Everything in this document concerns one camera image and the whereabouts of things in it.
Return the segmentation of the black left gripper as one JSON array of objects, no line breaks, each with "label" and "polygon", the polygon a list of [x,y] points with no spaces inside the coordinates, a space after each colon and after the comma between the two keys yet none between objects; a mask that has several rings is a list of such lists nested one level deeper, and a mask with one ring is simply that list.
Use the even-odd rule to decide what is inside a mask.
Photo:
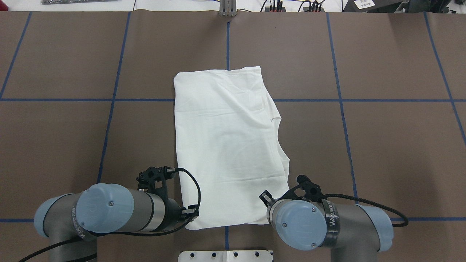
[{"label": "black left gripper", "polygon": [[[271,207],[275,203],[268,190],[263,191],[258,197],[266,207]],[[199,205],[180,207],[174,199],[168,198],[165,204],[164,230],[173,230],[178,224],[184,223],[185,219],[196,219],[198,216]]]}]

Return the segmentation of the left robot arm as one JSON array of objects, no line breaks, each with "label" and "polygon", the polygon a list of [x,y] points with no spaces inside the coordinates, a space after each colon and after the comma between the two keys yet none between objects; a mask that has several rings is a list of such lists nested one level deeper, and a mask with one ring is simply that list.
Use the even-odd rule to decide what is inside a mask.
[{"label": "left robot arm", "polygon": [[50,251],[51,262],[96,262],[98,238],[112,234],[160,237],[172,234],[198,215],[200,201],[188,207],[168,197],[167,187],[98,183],[81,193],[64,194],[43,202],[34,227],[50,245],[22,262]]}]

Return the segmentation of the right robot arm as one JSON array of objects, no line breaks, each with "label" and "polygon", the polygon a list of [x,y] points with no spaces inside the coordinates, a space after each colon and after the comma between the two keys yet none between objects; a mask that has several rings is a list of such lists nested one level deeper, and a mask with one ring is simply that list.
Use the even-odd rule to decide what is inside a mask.
[{"label": "right robot arm", "polygon": [[328,248],[333,262],[376,262],[380,252],[392,247],[394,227],[379,207],[274,199],[268,191],[259,198],[267,207],[269,224],[294,249]]}]

